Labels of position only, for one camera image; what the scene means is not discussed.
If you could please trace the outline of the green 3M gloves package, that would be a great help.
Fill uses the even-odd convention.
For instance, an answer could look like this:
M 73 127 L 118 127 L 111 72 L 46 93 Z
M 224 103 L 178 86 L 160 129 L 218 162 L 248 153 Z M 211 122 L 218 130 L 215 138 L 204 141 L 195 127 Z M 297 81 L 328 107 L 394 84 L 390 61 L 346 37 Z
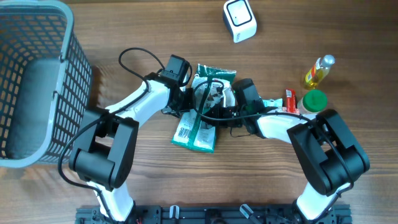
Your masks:
M 236 100 L 231 87 L 235 70 L 210 67 L 199 64 L 192 82 L 195 90 L 195 107 L 201 113 L 220 107 L 235 106 Z M 216 126 L 203 121 L 195 109 L 184 113 L 171 143 L 190 150 L 213 153 L 216 142 Z

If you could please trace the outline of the light teal small packet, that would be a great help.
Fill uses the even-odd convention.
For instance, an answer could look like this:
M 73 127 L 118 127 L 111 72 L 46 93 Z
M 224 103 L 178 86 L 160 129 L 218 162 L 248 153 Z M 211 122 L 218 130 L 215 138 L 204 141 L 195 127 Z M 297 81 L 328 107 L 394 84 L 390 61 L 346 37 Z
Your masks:
M 283 99 L 282 98 L 279 98 L 276 100 L 273 100 L 273 99 L 263 100 L 262 102 L 265 107 L 276 107 L 276 108 L 283 107 Z

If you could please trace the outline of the red snack packet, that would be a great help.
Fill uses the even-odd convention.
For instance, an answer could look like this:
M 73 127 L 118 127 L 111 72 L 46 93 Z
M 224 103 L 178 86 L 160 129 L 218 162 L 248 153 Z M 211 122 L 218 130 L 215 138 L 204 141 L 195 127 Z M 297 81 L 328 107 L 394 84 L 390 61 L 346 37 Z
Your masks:
M 291 89 L 286 89 L 285 94 L 286 94 L 285 107 L 288 107 L 288 108 L 296 107 L 295 91 L 291 90 Z

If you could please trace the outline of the green lid white jar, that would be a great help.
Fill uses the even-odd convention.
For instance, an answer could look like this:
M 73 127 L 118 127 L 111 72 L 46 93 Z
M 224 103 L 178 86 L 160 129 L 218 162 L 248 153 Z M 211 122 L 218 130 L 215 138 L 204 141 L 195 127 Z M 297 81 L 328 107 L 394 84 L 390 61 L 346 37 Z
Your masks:
M 298 102 L 297 108 L 301 114 L 316 114 L 326 108 L 328 98 L 320 90 L 311 90 Z

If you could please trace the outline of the yellow liquid bottle silver cap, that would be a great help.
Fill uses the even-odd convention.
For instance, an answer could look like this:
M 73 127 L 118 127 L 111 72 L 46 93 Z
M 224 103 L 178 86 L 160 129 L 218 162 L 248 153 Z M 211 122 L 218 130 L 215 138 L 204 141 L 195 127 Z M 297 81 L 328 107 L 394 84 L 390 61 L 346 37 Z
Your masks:
M 304 88 L 307 90 L 316 89 L 319 83 L 329 74 L 330 69 L 334 64 L 335 58 L 332 55 L 325 55 L 318 58 L 315 64 L 304 76 Z

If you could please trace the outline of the pink tissue pack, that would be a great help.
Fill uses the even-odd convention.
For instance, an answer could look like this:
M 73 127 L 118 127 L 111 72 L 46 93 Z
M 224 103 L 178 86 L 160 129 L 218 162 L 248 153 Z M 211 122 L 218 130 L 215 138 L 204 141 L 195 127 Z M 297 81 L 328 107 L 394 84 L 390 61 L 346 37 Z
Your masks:
M 300 114 L 299 109 L 297 109 L 296 107 L 293 108 L 282 107 L 282 111 L 284 113 Z

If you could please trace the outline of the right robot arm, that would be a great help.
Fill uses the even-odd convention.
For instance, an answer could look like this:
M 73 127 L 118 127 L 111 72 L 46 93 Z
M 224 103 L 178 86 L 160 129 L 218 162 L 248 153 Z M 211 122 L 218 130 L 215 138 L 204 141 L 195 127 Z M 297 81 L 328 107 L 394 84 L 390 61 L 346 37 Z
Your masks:
M 218 103 L 202 120 L 213 126 L 244 126 L 260 138 L 292 145 L 308 181 L 294 203 L 300 222 L 316 223 L 327 216 L 338 197 L 369 170 L 368 155 L 337 111 L 297 114 L 266 107 L 250 78 L 231 88 L 235 105 Z

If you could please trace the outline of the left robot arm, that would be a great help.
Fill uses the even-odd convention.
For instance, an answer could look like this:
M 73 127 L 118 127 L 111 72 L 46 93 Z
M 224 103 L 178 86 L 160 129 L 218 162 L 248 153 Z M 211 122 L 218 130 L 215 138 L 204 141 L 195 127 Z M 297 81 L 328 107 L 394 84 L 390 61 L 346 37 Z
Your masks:
M 139 128 L 158 111 L 176 118 L 193 108 L 186 85 L 192 66 L 171 55 L 167 65 L 142 78 L 127 98 L 107 108 L 85 111 L 82 127 L 68 143 L 68 166 L 99 201 L 89 211 L 76 212 L 77 223 L 134 223 L 135 201 L 126 179 L 130 173 Z

